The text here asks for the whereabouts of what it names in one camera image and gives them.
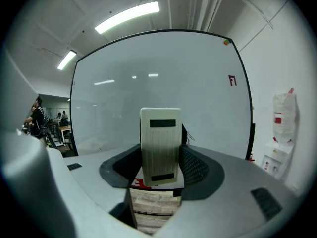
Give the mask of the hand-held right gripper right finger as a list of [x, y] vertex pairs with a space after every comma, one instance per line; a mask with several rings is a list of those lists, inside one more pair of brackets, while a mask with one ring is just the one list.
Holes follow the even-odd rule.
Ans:
[[301, 204], [283, 182], [251, 162], [182, 146], [182, 203], [155, 238], [269, 238]]

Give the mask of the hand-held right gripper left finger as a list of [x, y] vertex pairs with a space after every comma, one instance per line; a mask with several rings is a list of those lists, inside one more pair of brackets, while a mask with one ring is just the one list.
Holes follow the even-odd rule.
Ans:
[[63, 158], [47, 149], [55, 184], [76, 229], [136, 229], [129, 186], [141, 147]]

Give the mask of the cream white rectangular device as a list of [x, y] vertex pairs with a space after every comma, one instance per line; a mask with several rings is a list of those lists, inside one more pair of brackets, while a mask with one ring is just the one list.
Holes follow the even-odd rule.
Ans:
[[142, 173], [147, 187], [177, 181], [182, 121], [179, 108], [141, 108]]

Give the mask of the whiteboard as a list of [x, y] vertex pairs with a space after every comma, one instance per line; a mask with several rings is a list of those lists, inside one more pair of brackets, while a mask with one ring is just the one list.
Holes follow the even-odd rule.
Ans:
[[192, 146], [248, 159], [252, 97], [234, 43], [220, 35], [157, 30], [121, 38], [75, 66], [70, 120], [79, 156], [140, 142], [141, 108], [179, 108]]

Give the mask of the white water dispenser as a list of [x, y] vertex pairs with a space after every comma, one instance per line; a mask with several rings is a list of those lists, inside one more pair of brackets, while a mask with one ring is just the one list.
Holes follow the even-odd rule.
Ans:
[[288, 166], [290, 157], [293, 153], [294, 143], [279, 144], [275, 141], [267, 143], [264, 147], [264, 157], [261, 169], [280, 180]]

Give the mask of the red plastic holder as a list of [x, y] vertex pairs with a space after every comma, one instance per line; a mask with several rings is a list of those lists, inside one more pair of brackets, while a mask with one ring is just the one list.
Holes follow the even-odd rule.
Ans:
[[142, 178], [135, 178], [130, 185], [131, 188], [140, 190], [151, 190], [151, 187], [145, 186]]

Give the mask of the ceiling strip light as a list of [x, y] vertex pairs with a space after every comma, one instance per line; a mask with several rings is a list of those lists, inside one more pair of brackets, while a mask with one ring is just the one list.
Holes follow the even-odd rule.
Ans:
[[159, 3], [157, 1], [138, 5], [130, 9], [127, 9], [125, 11], [122, 11], [110, 17], [109, 19], [103, 21], [102, 23], [100, 23], [99, 25], [95, 27], [95, 30], [99, 34], [102, 34], [121, 23], [124, 23], [126, 21], [129, 21], [131, 19], [134, 19], [140, 16], [157, 13], [159, 11], [160, 11]]
[[77, 53], [73, 50], [70, 50], [67, 55], [62, 59], [60, 64], [58, 65], [58, 70], [63, 70], [65, 66], [77, 55]]

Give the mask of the white ceiling pipe bundle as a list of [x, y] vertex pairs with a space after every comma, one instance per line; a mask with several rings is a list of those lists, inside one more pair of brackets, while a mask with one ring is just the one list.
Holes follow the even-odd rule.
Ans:
[[207, 31], [221, 0], [164, 0], [160, 3], [163, 29]]

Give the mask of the wooden table with white frame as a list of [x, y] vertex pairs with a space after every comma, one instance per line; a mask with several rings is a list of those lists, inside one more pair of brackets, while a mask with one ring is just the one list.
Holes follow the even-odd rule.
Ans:
[[61, 140], [62, 140], [62, 143], [65, 144], [65, 133], [66, 132], [71, 132], [71, 126], [68, 125], [68, 126], [60, 126], [59, 128], [59, 131], [60, 131], [60, 134], [61, 134]]

